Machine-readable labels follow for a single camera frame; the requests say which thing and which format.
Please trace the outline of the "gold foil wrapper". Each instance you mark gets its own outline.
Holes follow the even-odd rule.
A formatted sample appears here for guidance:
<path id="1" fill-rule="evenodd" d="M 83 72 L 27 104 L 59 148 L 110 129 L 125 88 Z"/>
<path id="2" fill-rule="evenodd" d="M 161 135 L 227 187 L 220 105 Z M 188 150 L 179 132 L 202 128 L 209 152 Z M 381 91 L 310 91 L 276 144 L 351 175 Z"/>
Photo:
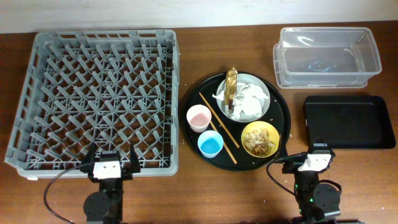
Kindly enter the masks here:
<path id="1" fill-rule="evenodd" d="M 237 90 L 237 70 L 233 67 L 228 70 L 225 79 L 224 105 L 227 112 L 233 109 L 233 99 Z"/>

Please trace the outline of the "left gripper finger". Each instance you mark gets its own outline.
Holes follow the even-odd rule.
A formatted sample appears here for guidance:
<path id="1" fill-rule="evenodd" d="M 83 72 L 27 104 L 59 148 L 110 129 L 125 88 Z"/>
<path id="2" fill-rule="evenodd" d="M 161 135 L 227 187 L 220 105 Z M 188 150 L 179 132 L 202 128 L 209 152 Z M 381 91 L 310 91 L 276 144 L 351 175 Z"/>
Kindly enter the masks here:
<path id="1" fill-rule="evenodd" d="M 131 165 L 130 171 L 131 171 L 131 173 L 140 173 L 141 165 L 140 165 L 138 156 L 137 156 L 137 154 L 135 152 L 135 148 L 134 148 L 133 142 L 130 142 L 129 154 L 130 154 L 130 165 Z"/>
<path id="2" fill-rule="evenodd" d="M 96 151 L 97 151 L 97 145 L 95 143 L 91 143 L 88 153 L 81 162 L 80 171 L 82 171 L 83 173 L 90 173 L 90 170 L 95 163 Z"/>

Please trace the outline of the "blue cup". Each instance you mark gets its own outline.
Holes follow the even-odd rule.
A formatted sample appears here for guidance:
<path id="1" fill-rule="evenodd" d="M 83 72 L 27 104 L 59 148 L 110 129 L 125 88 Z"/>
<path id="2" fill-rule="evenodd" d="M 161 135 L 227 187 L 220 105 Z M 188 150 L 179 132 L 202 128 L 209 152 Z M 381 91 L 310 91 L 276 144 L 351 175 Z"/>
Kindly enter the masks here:
<path id="1" fill-rule="evenodd" d="M 201 133 L 197 144 L 200 152 L 209 159 L 217 156 L 224 147 L 223 137 L 213 130 Z"/>

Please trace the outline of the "food scraps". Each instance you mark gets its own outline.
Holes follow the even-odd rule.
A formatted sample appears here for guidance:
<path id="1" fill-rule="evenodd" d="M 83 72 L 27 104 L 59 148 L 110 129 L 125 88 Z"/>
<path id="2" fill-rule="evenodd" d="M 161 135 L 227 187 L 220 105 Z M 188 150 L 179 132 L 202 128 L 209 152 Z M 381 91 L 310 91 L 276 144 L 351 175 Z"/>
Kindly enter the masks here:
<path id="1" fill-rule="evenodd" d="M 266 128 L 248 131 L 243 137 L 243 145 L 254 156 L 264 157 L 275 147 Z"/>

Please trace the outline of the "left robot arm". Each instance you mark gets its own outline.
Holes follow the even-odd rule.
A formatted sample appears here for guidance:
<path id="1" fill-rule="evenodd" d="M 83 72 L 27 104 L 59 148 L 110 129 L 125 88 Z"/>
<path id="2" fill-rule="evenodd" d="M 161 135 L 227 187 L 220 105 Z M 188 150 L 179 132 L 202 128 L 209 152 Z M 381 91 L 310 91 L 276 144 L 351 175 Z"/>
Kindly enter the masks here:
<path id="1" fill-rule="evenodd" d="M 88 174 L 99 190 L 90 194 L 83 205 L 87 223 L 121 223 L 123 219 L 123 182 L 132 180 L 141 167 L 134 146 L 130 146 L 130 159 L 123 168 L 119 151 L 104 151 L 96 157 L 98 147 L 91 144 L 83 158 L 80 171 Z"/>

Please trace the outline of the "yellow bowl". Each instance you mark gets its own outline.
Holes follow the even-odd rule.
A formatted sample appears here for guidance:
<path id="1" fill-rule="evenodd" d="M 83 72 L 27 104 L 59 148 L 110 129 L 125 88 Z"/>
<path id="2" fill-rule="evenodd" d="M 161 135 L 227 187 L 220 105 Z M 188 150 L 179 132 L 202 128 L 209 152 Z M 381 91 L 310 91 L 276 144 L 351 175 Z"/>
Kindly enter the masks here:
<path id="1" fill-rule="evenodd" d="M 273 147 L 271 149 L 271 152 L 268 155 L 266 155 L 264 157 L 259 157 L 259 156 L 252 155 L 250 152 L 248 152 L 246 147 L 243 145 L 243 148 L 249 155 L 251 155 L 253 157 L 257 157 L 257 158 L 266 158 L 266 157 L 273 156 L 277 152 L 279 146 L 281 145 L 281 143 L 280 143 L 281 137 L 280 137 L 279 132 L 276 130 L 275 127 L 273 127 L 273 125 L 271 125 L 270 123 L 267 123 L 265 121 L 254 121 L 254 122 L 249 123 L 242 131 L 242 134 L 241 134 L 242 144 L 243 144 L 243 137 L 248 131 L 252 131 L 255 129 L 262 129 L 262 128 L 266 128 L 268 130 L 271 140 L 275 143 L 275 147 Z"/>

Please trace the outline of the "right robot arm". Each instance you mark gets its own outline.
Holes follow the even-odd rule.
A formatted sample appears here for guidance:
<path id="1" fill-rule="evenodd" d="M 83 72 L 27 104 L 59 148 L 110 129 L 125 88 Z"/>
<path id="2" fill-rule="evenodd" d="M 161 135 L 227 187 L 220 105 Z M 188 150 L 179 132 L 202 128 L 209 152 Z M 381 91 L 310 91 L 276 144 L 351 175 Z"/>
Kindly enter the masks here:
<path id="1" fill-rule="evenodd" d="M 342 187 L 334 181 L 319 179 L 330 168 L 335 153 L 325 143 L 313 143 L 307 152 L 283 160 L 282 172 L 294 175 L 294 197 L 299 217 L 292 223 L 335 223 L 341 214 Z"/>

